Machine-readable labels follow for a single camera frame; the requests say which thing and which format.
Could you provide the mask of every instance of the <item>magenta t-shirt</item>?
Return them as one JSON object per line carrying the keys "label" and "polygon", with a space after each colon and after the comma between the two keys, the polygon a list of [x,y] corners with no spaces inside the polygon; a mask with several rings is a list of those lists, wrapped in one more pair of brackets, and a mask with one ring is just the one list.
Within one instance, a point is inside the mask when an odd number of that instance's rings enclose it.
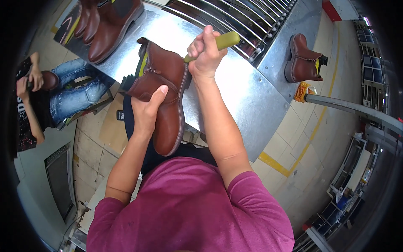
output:
{"label": "magenta t-shirt", "polygon": [[102,199],[87,251],[291,251],[290,220],[252,171],[228,189],[218,169],[170,159],[145,176],[128,206]]}

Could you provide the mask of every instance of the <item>forearm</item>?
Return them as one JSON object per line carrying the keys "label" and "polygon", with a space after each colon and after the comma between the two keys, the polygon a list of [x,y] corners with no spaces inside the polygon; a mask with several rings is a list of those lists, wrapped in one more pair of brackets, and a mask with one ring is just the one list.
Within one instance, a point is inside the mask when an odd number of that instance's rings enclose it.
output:
{"label": "forearm", "polygon": [[120,156],[106,183],[105,197],[113,197],[124,204],[130,202],[136,187],[150,136],[134,130],[127,146]]}
{"label": "forearm", "polygon": [[31,59],[32,67],[39,68],[39,53],[34,52],[31,56],[29,56],[29,58]]}
{"label": "forearm", "polygon": [[222,100],[215,80],[198,81],[196,90],[208,146],[216,162],[236,155],[246,155],[242,135]]}
{"label": "forearm", "polygon": [[29,99],[25,99],[23,101],[23,103],[24,103],[25,113],[27,114],[27,117],[28,117],[29,126],[31,128],[32,136],[34,136],[36,138],[37,144],[41,144],[45,141],[45,135],[39,124],[38,118],[36,117],[35,112],[33,111],[33,108],[31,106]]}

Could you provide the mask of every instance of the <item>sleeve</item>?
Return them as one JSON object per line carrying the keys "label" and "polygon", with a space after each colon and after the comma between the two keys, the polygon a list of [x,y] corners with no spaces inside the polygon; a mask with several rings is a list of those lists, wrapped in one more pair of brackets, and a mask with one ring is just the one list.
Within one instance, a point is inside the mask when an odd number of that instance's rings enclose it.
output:
{"label": "sleeve", "polygon": [[17,74],[16,74],[16,80],[21,79],[21,77],[26,76],[27,73],[29,72],[29,69],[31,68],[31,58],[28,57],[26,58],[17,68]]}
{"label": "sleeve", "polygon": [[228,195],[232,202],[245,208],[264,226],[283,236],[283,240],[292,244],[292,250],[294,234],[290,220],[256,173],[247,171],[236,176],[228,186]]}
{"label": "sleeve", "polygon": [[94,220],[87,235],[87,251],[108,251],[109,231],[125,205],[115,198],[104,198],[95,207]]}
{"label": "sleeve", "polygon": [[18,143],[18,151],[24,151],[36,147],[36,138],[32,135],[31,129],[25,132],[24,135],[20,136],[20,141]]}

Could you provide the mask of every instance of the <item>blue ripped jeans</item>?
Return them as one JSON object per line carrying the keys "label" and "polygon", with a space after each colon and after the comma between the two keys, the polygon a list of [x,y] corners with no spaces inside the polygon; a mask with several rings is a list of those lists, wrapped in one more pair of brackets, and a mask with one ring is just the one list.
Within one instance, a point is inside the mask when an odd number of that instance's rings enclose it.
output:
{"label": "blue ripped jeans", "polygon": [[[85,60],[80,58],[60,64],[52,70],[59,76],[59,86],[50,91],[50,114],[55,123],[74,115],[98,102],[115,82]],[[64,89],[79,77],[95,77],[85,87]]]}

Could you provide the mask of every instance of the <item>cardboard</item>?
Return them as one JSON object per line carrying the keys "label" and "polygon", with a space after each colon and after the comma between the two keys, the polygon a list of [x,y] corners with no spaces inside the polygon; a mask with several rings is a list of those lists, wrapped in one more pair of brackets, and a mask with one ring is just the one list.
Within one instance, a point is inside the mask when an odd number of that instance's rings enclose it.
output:
{"label": "cardboard", "polygon": [[120,93],[116,94],[105,116],[99,135],[99,139],[117,153],[122,153],[123,148],[127,145],[125,122],[116,119],[116,111],[123,110],[123,98],[124,96]]}

